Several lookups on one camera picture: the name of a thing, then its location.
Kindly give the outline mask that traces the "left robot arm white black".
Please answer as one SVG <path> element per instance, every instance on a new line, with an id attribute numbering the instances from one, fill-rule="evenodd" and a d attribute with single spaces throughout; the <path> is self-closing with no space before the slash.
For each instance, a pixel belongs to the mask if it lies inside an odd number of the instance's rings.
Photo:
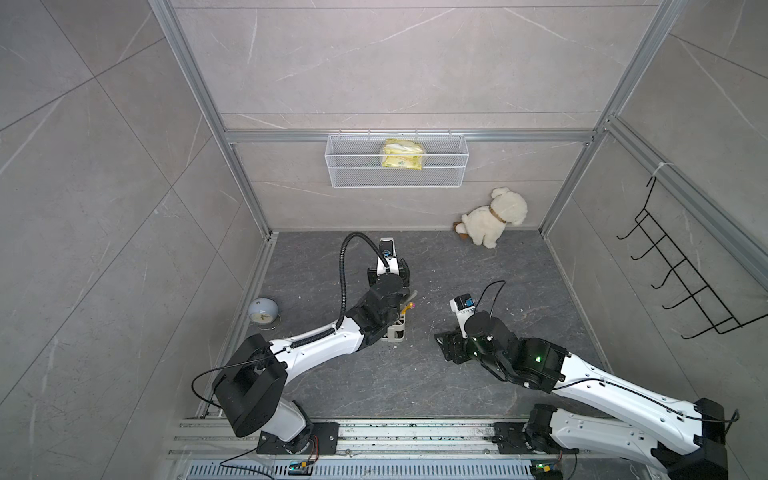
<path id="1" fill-rule="evenodd" d="M 375 344 L 399 320 L 411 295 L 410 271 L 403 259 L 388 263 L 369 271 L 369 290 L 340 325 L 272 341 L 260 334 L 246 338 L 212 384 L 236 437 L 263 430 L 290 443 L 311 432 L 304 412 L 282 398 L 284 387 L 329 360 Z"/>

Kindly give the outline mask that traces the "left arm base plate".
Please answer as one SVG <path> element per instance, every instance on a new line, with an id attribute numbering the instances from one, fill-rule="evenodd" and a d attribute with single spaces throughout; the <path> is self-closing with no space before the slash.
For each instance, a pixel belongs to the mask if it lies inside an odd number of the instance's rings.
<path id="1" fill-rule="evenodd" d="M 311 424 L 293 440 L 283 441 L 276 435 L 262 432 L 256 452 L 259 455 L 334 455 L 339 440 L 337 422 Z"/>

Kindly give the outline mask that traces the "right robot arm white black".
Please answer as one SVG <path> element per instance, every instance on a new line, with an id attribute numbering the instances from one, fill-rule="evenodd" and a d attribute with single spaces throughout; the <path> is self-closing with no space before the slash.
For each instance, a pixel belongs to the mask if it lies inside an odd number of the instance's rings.
<path id="1" fill-rule="evenodd" d="M 476 361 L 502 382 L 575 400 L 604 414 L 588 417 L 538 404 L 524 427 L 529 449 L 611 454 L 670 479 L 727 478 L 729 421 L 719 403 L 647 390 L 552 342 L 519 337 L 487 311 L 466 309 L 457 318 L 458 327 L 435 336 L 446 360 Z"/>

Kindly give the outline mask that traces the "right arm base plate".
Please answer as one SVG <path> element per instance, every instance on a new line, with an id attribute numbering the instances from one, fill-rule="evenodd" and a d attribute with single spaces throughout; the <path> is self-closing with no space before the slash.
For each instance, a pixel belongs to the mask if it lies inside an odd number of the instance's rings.
<path id="1" fill-rule="evenodd" d="M 557 444 L 548 426 L 529 426 L 521 422 L 496 422 L 491 441 L 500 454 L 574 454 L 578 449 L 568 449 Z"/>

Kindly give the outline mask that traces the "white plush dog toy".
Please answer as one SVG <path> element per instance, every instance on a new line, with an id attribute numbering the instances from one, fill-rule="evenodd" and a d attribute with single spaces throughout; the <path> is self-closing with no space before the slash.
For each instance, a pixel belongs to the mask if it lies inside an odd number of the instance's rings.
<path id="1" fill-rule="evenodd" d="M 507 187 L 493 189 L 490 196 L 488 205 L 463 214 L 453 230 L 461 238 L 469 238 L 476 246 L 495 249 L 508 225 L 522 225 L 527 217 L 528 205 L 520 194 Z"/>

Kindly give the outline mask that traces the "cream toothbrush holder organizer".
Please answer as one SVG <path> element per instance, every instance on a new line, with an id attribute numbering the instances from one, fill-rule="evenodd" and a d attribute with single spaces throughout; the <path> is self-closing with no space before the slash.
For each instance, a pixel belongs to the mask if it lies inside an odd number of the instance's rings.
<path id="1" fill-rule="evenodd" d="M 410 296 L 404 301 L 404 304 L 402 305 L 402 309 L 407 303 L 413 302 L 416 295 L 417 295 L 417 291 L 413 290 Z M 399 343 L 403 341 L 405 338 L 405 321 L 406 321 L 406 314 L 405 316 L 401 316 L 399 313 L 398 319 L 395 321 L 393 325 L 387 328 L 387 332 L 381 338 L 381 340 L 389 343 Z"/>

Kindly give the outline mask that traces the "yellow toothbrush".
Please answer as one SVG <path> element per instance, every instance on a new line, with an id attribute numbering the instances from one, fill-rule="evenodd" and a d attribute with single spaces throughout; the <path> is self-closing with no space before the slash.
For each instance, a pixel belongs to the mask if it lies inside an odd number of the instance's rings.
<path id="1" fill-rule="evenodd" d="M 414 308 L 414 303 L 413 303 L 413 302 L 409 302 L 409 303 L 407 303 L 407 304 L 404 306 L 404 308 L 401 310 L 401 312 L 400 312 L 400 315 L 401 315 L 401 316 L 405 316 L 405 314 L 406 314 L 406 313 L 407 313 L 407 312 L 408 312 L 410 309 L 412 309 L 412 308 Z"/>

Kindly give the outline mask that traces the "aluminium mounting rail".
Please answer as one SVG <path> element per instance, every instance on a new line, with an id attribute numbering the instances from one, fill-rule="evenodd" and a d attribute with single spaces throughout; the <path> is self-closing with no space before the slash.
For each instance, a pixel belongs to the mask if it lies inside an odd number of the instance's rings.
<path id="1" fill-rule="evenodd" d="M 336 419 L 339 440 L 334 455 L 321 459 L 357 458 L 459 458 L 514 457 L 520 459 L 565 459 L 573 454 L 500 454 L 491 441 L 496 422 L 521 422 L 524 419 Z M 261 433 L 237 438 L 229 424 L 219 418 L 182 420 L 172 428 L 163 451 L 173 458 L 224 458 L 252 451 L 259 459 L 305 459 L 311 454 L 259 455 Z M 580 458 L 623 458 L 636 462 L 651 459 L 657 446 L 651 435 L 637 427 L 621 426 L 613 420 L 590 419 L 568 414 L 551 435 L 562 447 L 578 449 Z"/>

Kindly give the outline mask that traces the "yellow wipes packet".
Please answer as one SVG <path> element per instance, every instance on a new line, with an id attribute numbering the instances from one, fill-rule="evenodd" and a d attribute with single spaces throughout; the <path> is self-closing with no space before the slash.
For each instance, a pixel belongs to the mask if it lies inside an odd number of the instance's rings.
<path id="1" fill-rule="evenodd" d="M 386 139 L 380 149 L 383 168 L 421 170 L 425 155 L 424 147 L 411 140 Z"/>

